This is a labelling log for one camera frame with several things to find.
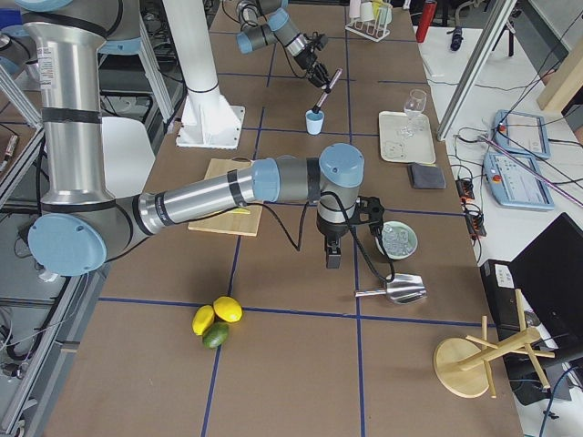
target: green lime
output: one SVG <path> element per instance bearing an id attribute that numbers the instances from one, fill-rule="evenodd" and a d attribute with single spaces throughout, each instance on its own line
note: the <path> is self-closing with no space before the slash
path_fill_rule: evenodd
<path id="1" fill-rule="evenodd" d="M 216 349 L 229 337 L 229 324 L 218 321 L 202 335 L 202 344 L 209 349 Z"/>

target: wine glass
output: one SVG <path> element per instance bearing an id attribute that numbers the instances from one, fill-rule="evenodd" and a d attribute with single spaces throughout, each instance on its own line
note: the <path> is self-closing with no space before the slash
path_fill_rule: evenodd
<path id="1" fill-rule="evenodd" d="M 407 115 L 407 124 L 401 129 L 403 137 L 412 137 L 414 135 L 413 121 L 425 111 L 425 104 L 427 103 L 427 94 L 422 89 L 412 89 L 409 97 L 404 102 L 403 111 Z"/>

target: round wooden base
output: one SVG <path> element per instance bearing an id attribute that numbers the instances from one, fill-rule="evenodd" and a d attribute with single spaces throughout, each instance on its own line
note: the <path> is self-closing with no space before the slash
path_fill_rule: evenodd
<path id="1" fill-rule="evenodd" d="M 463 398 L 477 398 L 488 390 L 486 367 L 481 364 L 461 371 L 457 363 L 478 352 L 473 342 L 464 339 L 447 339 L 439 343 L 434 353 L 437 378 L 452 393 Z"/>

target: lemon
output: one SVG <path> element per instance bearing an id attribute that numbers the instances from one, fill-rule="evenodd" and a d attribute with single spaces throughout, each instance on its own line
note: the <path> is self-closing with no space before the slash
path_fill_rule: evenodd
<path id="1" fill-rule="evenodd" d="M 228 296 L 222 296 L 212 303 L 215 313 L 225 321 L 234 322 L 239 321 L 243 316 L 243 308 L 234 299 Z"/>
<path id="2" fill-rule="evenodd" d="M 192 319 L 192 330 L 195 334 L 202 335 L 213 321 L 215 321 L 215 310 L 210 305 L 200 307 Z"/>
<path id="3" fill-rule="evenodd" d="M 205 348 L 216 349 L 229 337 L 229 323 L 218 321 L 213 323 L 202 336 L 202 344 Z"/>

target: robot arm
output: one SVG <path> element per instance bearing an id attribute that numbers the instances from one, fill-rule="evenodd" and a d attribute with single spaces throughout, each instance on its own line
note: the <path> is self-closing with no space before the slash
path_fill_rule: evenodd
<path id="1" fill-rule="evenodd" d="M 337 144 L 320 158 L 258 160 L 250 168 L 184 188 L 116 199 L 105 185 L 97 51 L 107 39 L 131 39 L 132 27 L 124 23 L 131 21 L 126 14 L 138 21 L 138 0 L 103 0 L 99 7 L 94 0 L 17 3 L 44 66 L 40 79 L 50 188 L 41 199 L 43 215 L 28 236 L 38 262 L 63 276 L 77 276 L 128 253 L 165 227 L 253 200 L 307 199 L 319 200 L 317 225 L 325 237 L 328 267 L 338 267 L 347 221 L 362 223 L 357 199 L 363 156 L 356 148 Z M 276 30 L 284 41 L 293 33 L 288 24 Z M 294 43 L 298 39 L 299 33 L 288 47 L 301 46 Z M 321 198 L 323 192 L 332 195 Z"/>
<path id="2" fill-rule="evenodd" d="M 300 32 L 285 11 L 286 4 L 281 0 L 240 0 L 237 4 L 241 25 L 241 32 L 237 35 L 239 49 L 247 54 L 279 41 L 305 71 L 306 78 L 314 86 L 329 92 L 331 79 L 328 70 L 318 61 L 316 54 L 326 46 L 328 38 L 324 34 L 314 33 L 309 37 Z M 260 25 L 259 17 L 265 18 L 267 14 L 271 14 L 266 18 L 267 24 Z"/>
<path id="3" fill-rule="evenodd" d="M 337 268 L 340 238 L 348 230 L 345 215 L 351 218 L 357 210 L 363 165 L 362 154 L 342 143 L 327 147 L 319 158 L 260 159 L 250 168 L 183 188 L 118 199 L 102 210 L 45 214 L 30 229 L 28 243 L 36 260 L 47 269 L 76 276 L 97 269 L 172 225 L 255 200 L 319 200 L 317 226 L 326 237 L 326 246 L 334 249 L 328 254 L 328 267 Z M 335 196 L 321 197 L 324 192 Z"/>

